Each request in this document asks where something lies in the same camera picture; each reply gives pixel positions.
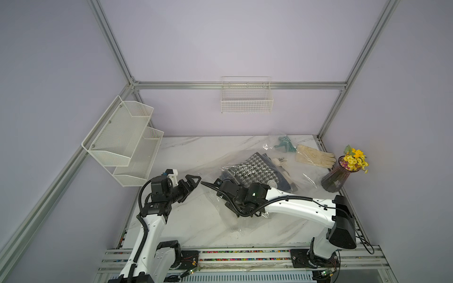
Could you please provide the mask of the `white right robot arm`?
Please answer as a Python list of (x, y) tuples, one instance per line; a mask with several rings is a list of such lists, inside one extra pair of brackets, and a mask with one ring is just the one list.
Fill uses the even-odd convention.
[(323, 226), (323, 231), (310, 242), (307, 257), (311, 265), (316, 261), (328, 261), (337, 250), (353, 250), (357, 247), (353, 214), (343, 196), (318, 200), (281, 191), (263, 183), (249, 187), (232, 180), (201, 182), (216, 191), (225, 200), (225, 206), (237, 217), (262, 216), (265, 213), (281, 213), (302, 218)]

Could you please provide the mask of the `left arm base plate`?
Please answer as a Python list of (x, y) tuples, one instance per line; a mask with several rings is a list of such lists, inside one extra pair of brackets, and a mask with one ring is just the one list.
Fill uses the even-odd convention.
[(199, 251), (173, 248), (161, 248), (156, 251), (151, 261), (150, 273), (155, 271), (190, 270), (198, 265)]

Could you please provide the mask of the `clear plastic vacuum bag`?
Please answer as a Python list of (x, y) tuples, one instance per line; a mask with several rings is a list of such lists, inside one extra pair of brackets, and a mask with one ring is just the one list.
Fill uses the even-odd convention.
[(222, 167), (222, 173), (212, 181), (201, 184), (212, 190), (212, 201), (226, 224), (238, 224), (240, 218), (272, 218), (284, 221), (314, 222), (332, 228), (335, 209), (331, 198), (312, 198), (294, 195), (285, 171), (285, 156), (280, 158), (255, 152), (239, 152), (242, 161)]

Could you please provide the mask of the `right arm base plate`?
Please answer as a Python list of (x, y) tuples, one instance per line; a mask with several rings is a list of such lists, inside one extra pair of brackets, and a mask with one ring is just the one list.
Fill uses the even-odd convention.
[(329, 259), (316, 256), (310, 249), (292, 249), (290, 258), (294, 268), (336, 268), (339, 260), (336, 254), (332, 254)]

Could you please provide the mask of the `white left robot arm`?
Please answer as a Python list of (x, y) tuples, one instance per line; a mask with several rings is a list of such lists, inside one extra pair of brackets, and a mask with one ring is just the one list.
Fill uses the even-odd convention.
[(139, 191), (136, 216), (141, 227), (131, 256), (120, 275), (110, 283), (163, 283), (168, 272), (182, 263), (182, 251), (177, 240), (161, 241), (174, 203), (183, 203), (202, 178), (186, 175), (177, 179), (178, 172), (168, 169), (148, 180)]

